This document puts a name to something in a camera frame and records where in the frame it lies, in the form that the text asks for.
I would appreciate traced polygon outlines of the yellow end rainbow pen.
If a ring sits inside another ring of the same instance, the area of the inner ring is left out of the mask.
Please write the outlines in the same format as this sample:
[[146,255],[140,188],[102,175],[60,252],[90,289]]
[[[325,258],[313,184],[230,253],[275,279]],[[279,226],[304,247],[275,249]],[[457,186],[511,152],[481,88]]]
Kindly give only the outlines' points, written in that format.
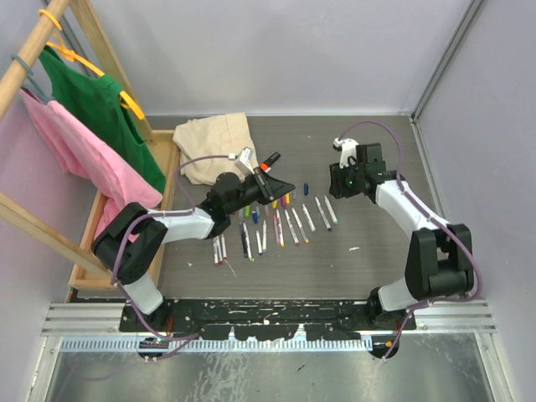
[[282,228],[282,222],[281,222],[281,214],[280,214],[279,209],[276,210],[276,224],[277,224],[277,230],[278,230],[279,244],[281,247],[284,247],[285,241],[284,241],[283,228]]

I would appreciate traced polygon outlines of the grey cap white marker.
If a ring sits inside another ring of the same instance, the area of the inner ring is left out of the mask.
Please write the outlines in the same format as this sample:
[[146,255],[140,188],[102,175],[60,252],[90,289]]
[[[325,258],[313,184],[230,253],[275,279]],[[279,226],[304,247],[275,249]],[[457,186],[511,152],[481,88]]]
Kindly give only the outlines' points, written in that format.
[[302,206],[302,211],[303,211],[303,213],[304,213],[304,215],[305,215],[305,217],[306,217],[307,224],[308,224],[308,226],[309,226],[309,228],[310,228],[310,231],[311,231],[312,233],[316,233],[316,226],[315,226],[315,224],[313,223],[312,216],[310,215],[307,206],[306,206],[305,204],[302,204],[301,206]]

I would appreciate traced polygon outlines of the red cap white pen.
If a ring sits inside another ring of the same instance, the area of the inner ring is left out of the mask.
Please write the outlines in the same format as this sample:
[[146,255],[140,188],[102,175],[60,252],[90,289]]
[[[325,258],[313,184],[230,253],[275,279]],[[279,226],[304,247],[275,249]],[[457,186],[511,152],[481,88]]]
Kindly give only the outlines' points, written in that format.
[[220,235],[220,243],[221,243],[221,251],[222,251],[223,260],[227,260],[228,253],[227,253],[226,240],[225,240],[224,234]]

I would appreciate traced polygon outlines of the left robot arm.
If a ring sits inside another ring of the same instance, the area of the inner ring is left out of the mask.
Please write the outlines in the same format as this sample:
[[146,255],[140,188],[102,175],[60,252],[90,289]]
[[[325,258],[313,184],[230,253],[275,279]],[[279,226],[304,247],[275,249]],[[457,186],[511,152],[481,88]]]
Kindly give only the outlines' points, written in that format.
[[168,312],[148,269],[160,246],[212,239],[230,226],[232,213],[254,202],[269,204],[295,189],[259,168],[244,179],[222,173],[194,209],[151,212],[137,202],[128,204],[93,240],[91,250],[137,307],[138,322],[157,332],[167,324]]

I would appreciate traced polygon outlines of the lilac pen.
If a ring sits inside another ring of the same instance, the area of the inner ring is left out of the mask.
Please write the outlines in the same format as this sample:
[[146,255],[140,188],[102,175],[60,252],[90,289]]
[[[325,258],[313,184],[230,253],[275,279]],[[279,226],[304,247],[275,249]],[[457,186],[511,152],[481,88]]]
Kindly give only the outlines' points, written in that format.
[[281,245],[281,237],[280,237],[279,223],[278,223],[278,218],[276,217],[275,214],[273,215],[273,226],[274,226],[274,233],[275,233],[276,244],[277,244],[277,245]]

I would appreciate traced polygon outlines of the teal cap white marker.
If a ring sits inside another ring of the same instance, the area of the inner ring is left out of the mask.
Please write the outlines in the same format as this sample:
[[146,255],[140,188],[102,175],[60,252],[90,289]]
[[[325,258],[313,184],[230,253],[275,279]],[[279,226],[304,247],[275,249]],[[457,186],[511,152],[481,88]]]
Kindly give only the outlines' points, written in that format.
[[330,199],[326,195],[324,196],[324,202],[325,202],[325,204],[327,206],[327,210],[328,210],[328,213],[329,213],[329,215],[331,217],[331,220],[332,220],[333,224],[337,225],[338,224],[337,215],[334,212],[334,209],[332,207]]

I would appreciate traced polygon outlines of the dark purple clear pen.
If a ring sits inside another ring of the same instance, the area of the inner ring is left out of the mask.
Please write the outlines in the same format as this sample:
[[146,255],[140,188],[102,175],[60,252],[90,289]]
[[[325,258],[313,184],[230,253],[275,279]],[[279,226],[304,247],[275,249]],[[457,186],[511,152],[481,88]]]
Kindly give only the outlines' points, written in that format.
[[240,241],[241,241],[241,246],[242,246],[244,258],[248,258],[247,244],[246,244],[245,231],[244,231],[244,224],[241,221],[239,222],[239,228],[240,228]]

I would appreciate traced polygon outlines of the grey end white marker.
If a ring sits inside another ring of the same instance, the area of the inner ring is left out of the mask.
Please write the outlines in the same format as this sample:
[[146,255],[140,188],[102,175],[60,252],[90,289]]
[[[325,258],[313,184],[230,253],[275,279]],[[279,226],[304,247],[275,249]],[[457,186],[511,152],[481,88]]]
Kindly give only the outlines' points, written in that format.
[[263,224],[262,224],[261,250],[262,250],[263,254],[267,251],[267,222],[266,222],[266,219],[263,220]]

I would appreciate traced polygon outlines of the green cap rainbow pen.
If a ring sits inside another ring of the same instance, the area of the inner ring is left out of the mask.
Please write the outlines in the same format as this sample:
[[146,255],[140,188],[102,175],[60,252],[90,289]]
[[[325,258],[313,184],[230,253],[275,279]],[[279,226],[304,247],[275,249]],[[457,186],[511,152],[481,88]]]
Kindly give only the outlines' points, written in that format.
[[247,258],[250,260],[250,261],[253,261],[254,260],[254,257],[253,257],[253,254],[252,254],[252,250],[251,250],[251,243],[250,243],[250,236],[249,236],[249,231],[248,231],[248,228],[247,228],[247,225],[245,222],[243,222],[243,230],[244,230],[244,234],[245,234],[245,244],[246,244],[246,254],[247,254]]

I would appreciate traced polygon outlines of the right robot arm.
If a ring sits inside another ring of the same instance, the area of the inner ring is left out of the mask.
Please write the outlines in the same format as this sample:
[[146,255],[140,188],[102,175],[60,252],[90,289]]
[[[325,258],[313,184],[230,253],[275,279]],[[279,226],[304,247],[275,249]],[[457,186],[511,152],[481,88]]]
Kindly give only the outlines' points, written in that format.
[[378,143],[336,139],[333,147],[340,159],[329,167],[329,193],[336,199],[368,197],[410,240],[402,278],[369,293],[365,314],[370,325],[384,330],[396,321],[397,312],[472,291],[475,269],[470,230],[435,214],[397,171],[388,170]]

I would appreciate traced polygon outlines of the blue end white marker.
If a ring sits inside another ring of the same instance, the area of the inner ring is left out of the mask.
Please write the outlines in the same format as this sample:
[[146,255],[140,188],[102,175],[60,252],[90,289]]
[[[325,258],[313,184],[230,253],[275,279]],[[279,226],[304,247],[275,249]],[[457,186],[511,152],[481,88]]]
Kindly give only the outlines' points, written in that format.
[[257,229],[255,231],[255,238],[256,238],[256,246],[258,250],[258,255],[263,255],[263,245],[262,245],[262,238],[260,235],[260,231]]

